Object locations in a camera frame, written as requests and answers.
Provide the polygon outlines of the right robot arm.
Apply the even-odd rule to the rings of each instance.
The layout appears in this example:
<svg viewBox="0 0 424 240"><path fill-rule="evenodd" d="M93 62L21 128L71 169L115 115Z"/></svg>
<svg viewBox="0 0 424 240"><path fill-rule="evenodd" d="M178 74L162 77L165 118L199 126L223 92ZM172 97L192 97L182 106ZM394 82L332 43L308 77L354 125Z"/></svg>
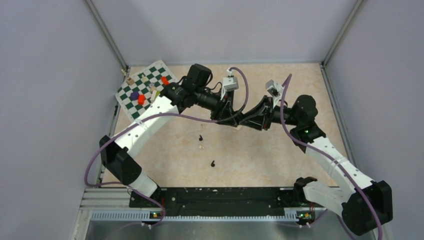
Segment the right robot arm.
<svg viewBox="0 0 424 240"><path fill-rule="evenodd" d="M293 143L310 156L338 184L331 188L313 177L299 178L294 184L293 200L299 206L317 203L337 214L355 235L377 230L377 239L384 238L383 225L393 219L393 198L390 185L375 181L355 167L331 143L318 127L316 101L310 95L299 96L292 107L276 106L271 97L243 115L240 125L266 130L272 123L293 125L286 130Z"/></svg>

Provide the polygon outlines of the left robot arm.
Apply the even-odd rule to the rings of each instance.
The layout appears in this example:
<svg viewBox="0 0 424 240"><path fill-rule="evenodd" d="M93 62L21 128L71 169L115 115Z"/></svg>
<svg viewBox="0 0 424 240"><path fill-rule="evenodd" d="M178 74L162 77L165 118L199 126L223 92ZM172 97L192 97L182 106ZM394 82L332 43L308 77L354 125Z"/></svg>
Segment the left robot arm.
<svg viewBox="0 0 424 240"><path fill-rule="evenodd" d="M239 110L230 109L228 113L222 113L229 98L238 89L233 71L237 71L244 81L244 102ZM247 105L249 85L245 74L238 67L228 68L226 74L221 82L221 93L217 94L207 87L213 79L212 71L201 64L193 64L180 81L165 85L152 105L132 125L111 138L105 136L101 139L99 155L103 166L119 183L138 192L147 206L154 207L160 202L161 188L143 172L135 156L172 117L189 119L188 115L182 113L194 105L211 112L207 123L236 123Z"/></svg>

